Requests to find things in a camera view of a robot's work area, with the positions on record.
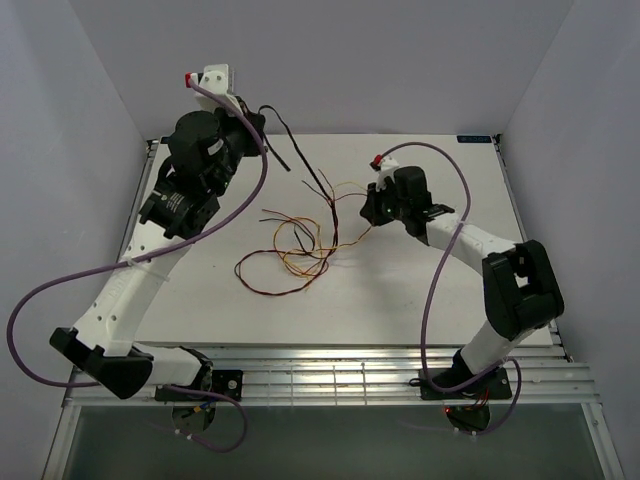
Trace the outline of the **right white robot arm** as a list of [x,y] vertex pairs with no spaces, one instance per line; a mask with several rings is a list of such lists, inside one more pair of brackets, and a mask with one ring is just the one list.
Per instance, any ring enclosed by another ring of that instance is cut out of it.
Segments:
[[377,158],[371,167],[378,177],[367,187],[361,217],[373,227],[402,223],[411,237],[458,259],[482,278],[485,322],[455,353],[450,368],[425,378],[439,393],[474,397],[516,346],[564,313],[547,251],[536,240],[517,243],[492,235],[453,208],[434,203],[426,175],[417,166]]

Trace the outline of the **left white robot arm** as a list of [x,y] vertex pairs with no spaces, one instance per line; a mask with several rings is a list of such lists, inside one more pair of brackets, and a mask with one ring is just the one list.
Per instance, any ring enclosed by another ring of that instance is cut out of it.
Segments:
[[181,241],[201,234],[218,212],[245,157],[256,157],[251,128],[265,119],[242,119],[217,108],[183,115],[168,137],[170,151],[144,201],[123,257],[93,305],[70,328],[56,329],[51,346],[120,399],[148,385],[176,385],[190,399],[212,387],[212,364],[184,347],[149,347],[135,336],[169,273],[187,253]]

